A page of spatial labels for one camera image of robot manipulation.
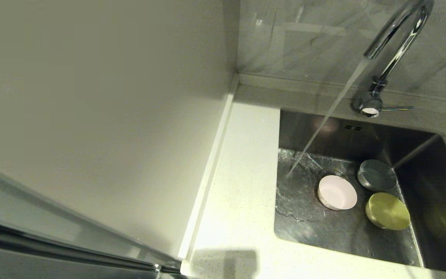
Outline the white cabinet side panel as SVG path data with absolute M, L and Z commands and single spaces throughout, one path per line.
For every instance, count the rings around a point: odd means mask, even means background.
M 0 0 L 0 175 L 186 258 L 240 0 Z

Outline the round metal drain strainer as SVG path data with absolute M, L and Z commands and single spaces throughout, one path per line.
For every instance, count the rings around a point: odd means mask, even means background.
M 319 173 L 317 174 L 317 179 L 316 179 L 317 184 L 320 182 L 320 180 L 322 180 L 322 178 L 326 176 L 338 176 L 350 182 L 349 178 L 345 175 L 345 173 L 341 172 L 340 170 L 326 168 L 320 170 Z

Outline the small white bowl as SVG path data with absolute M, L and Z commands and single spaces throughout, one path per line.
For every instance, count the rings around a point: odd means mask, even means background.
M 363 161 L 357 171 L 358 182 L 373 192 L 387 192 L 395 188 L 398 183 L 393 169 L 379 160 Z

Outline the stainless steel sink basin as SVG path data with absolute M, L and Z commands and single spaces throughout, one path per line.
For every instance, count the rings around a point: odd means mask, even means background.
M 446 272 L 446 141 L 440 134 L 280 111 L 274 231 L 287 241 Z M 407 205 L 407 229 L 380 229 L 365 213 L 374 194 L 357 180 L 360 164 L 386 163 L 398 183 L 387 191 Z M 317 198 L 317 174 L 338 169 L 357 192 L 354 208 L 335 211 Z

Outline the white countertop edge strip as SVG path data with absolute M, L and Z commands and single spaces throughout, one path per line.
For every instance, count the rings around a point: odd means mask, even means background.
M 234 74 L 229 93 L 224 98 L 225 105 L 223 108 L 223 112 L 220 121 L 218 123 L 218 128 L 216 130 L 212 148 L 209 152 L 209 157 L 206 162 L 206 166 L 204 168 L 203 176 L 201 178 L 201 183 L 199 185 L 197 196 L 191 211 L 191 216 L 189 218 L 184 233 L 184 238 L 182 239 L 181 246 L 178 252 L 178 258 L 182 260 L 187 260 L 188 258 L 191 258 L 192 255 L 193 247 L 197 239 L 199 226 L 203 218 L 208 194 L 212 185 L 212 180 L 217 166 L 218 157 L 220 155 L 226 129 L 228 127 L 228 121 L 232 112 L 234 97 L 235 94 L 237 93 L 239 84 L 240 84 L 240 74 Z

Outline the chrome gooseneck faucet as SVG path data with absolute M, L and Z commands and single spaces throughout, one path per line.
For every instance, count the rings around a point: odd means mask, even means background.
M 409 30 L 405 32 L 402 42 L 394 51 L 384 70 L 380 75 L 373 76 L 369 89 L 352 101 L 352 110 L 367 118 L 376 118 L 381 111 L 384 111 L 381 93 L 388 84 L 388 78 L 422 32 L 434 5 L 435 0 L 407 0 L 383 26 L 363 54 L 369 60 L 376 59 L 389 41 L 399 32 L 402 25 L 414 16 L 414 21 L 410 24 Z

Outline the pale pink bowl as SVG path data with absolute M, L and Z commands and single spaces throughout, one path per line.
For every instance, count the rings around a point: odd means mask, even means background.
M 336 175 L 327 175 L 319 180 L 317 198 L 326 208 L 335 211 L 350 210 L 358 201 L 354 186 Z

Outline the yellow-green bowl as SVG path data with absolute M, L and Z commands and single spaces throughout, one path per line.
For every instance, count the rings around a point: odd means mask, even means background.
M 385 230 L 404 230 L 410 226 L 410 213 L 396 196 L 375 193 L 365 205 L 365 214 L 374 226 Z

